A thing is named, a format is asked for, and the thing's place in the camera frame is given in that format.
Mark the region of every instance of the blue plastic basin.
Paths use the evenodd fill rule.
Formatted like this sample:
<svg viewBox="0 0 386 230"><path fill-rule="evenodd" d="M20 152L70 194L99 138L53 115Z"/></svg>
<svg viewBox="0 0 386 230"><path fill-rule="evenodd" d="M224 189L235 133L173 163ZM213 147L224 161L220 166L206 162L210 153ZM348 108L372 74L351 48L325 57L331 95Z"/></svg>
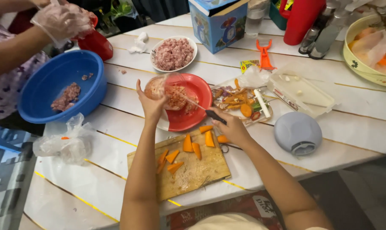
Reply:
<svg viewBox="0 0 386 230"><path fill-rule="evenodd" d="M94 75L83 81L83 75ZM79 101L64 112L51 108L73 82L81 87ZM84 116L91 113L104 99L106 77L101 58L88 50L75 50L51 59L39 68L22 88L17 109L23 119L35 124L52 121L67 122L79 112Z"/></svg>

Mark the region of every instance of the person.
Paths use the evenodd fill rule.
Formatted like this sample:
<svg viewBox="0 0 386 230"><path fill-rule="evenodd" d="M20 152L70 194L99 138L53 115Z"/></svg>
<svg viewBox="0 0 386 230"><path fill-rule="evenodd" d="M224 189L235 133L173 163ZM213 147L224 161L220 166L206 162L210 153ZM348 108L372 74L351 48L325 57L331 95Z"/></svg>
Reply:
<svg viewBox="0 0 386 230"><path fill-rule="evenodd" d="M78 6L56 6L50 0L0 0L0 15L35 6L43 9L34 16L35 25L21 34L11 34L0 24L0 126L42 135L44 124L28 123L17 112L21 89L30 75L48 61L41 51L46 45L93 27L84 20Z"/></svg>
<svg viewBox="0 0 386 230"><path fill-rule="evenodd" d="M137 81L137 93L145 113L143 128L132 167L126 181L120 230L159 229L159 205L156 200L155 130L166 98L159 101L145 96ZM212 123L249 156L265 188L280 209L288 230L332 230L331 222L314 199L244 127L241 120L216 108L209 108L227 121ZM256 219L238 213L207 217L189 230L267 230Z"/></svg>

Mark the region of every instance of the blue stool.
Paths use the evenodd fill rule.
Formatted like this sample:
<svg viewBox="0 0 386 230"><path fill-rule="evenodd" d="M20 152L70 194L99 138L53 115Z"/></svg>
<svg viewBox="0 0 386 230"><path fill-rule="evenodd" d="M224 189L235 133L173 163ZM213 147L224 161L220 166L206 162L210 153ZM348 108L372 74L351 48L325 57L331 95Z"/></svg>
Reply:
<svg viewBox="0 0 386 230"><path fill-rule="evenodd" d="M4 130L5 130L5 128L0 127L0 149L9 150L9 151L12 151L15 153L20 153L21 152L20 147L17 147L13 144L10 144L7 140L3 139ZM14 136L14 134L12 132L13 132L12 130L9 130L8 133L6 134L5 138L8 139L9 135Z"/></svg>

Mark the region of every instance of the red chili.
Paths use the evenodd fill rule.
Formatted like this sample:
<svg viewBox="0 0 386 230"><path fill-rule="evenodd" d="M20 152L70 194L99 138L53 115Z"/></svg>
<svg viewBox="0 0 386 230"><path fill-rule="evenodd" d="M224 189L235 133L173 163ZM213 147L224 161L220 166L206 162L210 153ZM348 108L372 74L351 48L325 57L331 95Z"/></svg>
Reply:
<svg viewBox="0 0 386 230"><path fill-rule="evenodd" d="M255 120L258 120L258 118L261 117L261 113L260 112L255 112L251 115L251 120L252 121L255 121Z"/></svg>

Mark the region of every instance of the yellow basket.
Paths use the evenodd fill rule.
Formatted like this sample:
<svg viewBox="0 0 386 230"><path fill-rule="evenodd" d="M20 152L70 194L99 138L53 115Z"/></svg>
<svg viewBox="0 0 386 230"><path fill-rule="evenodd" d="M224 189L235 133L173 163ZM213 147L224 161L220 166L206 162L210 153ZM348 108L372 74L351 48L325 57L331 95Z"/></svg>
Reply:
<svg viewBox="0 0 386 230"><path fill-rule="evenodd" d="M378 15L370 15L368 17L361 18L352 25L350 25L349 29L346 32L345 43L343 45L343 57L346 61L346 64L355 73L359 74L360 76L371 82L386 86L386 75L365 65L357 57L355 57L355 55L348 47L348 44L353 41L354 37L358 33L360 33L363 29L368 28L369 25L378 22L380 22L380 17Z"/></svg>

